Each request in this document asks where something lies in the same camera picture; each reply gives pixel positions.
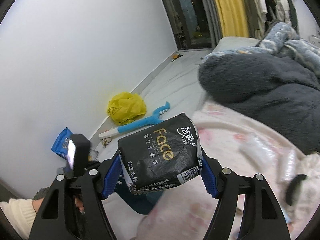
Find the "person's left hand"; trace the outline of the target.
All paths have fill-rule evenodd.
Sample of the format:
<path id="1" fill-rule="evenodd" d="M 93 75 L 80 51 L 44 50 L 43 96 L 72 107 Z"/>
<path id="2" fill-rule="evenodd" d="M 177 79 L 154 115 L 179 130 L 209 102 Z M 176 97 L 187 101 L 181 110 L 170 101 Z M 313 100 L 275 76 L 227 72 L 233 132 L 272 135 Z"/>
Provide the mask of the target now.
<path id="1" fill-rule="evenodd" d="M 82 200 L 80 200 L 78 197 L 74 197 L 75 199 L 75 207 L 81 212 L 83 213 L 84 212 L 84 205 L 83 205 L 83 202 Z M 41 207 L 41 204 L 43 202 L 44 198 L 41 198 L 41 199 L 38 199 L 38 200 L 33 200 L 32 201 L 32 206 L 33 206 L 33 209 L 36 213 L 38 213 L 40 207 Z"/>

